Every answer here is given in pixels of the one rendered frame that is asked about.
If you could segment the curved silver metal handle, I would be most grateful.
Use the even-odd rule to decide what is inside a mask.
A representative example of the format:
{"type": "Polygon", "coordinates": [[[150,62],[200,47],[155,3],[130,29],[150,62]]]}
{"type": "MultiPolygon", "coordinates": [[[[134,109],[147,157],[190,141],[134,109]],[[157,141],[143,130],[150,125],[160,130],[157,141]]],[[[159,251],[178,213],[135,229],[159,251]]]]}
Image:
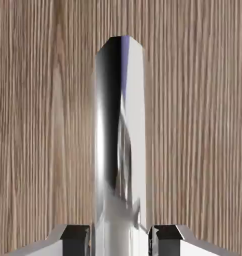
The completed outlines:
{"type": "Polygon", "coordinates": [[[147,256],[145,64],[131,36],[98,51],[93,74],[92,256],[147,256]]]}

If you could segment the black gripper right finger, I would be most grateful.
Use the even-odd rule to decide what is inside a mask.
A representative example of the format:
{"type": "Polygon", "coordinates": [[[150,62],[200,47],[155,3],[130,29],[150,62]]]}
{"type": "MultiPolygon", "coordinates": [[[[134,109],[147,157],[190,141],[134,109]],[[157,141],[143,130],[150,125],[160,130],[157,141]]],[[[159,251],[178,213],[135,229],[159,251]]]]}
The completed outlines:
{"type": "Polygon", "coordinates": [[[148,256],[238,256],[195,237],[183,224],[153,225],[148,233],[148,256]]]}

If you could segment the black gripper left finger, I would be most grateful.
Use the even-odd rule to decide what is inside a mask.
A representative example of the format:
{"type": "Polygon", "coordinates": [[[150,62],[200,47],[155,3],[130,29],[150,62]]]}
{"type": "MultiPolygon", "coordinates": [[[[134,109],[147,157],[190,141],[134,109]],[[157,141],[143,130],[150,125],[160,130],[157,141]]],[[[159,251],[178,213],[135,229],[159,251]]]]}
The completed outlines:
{"type": "Polygon", "coordinates": [[[91,256],[91,227],[58,224],[42,239],[20,247],[4,256],[91,256]]]}

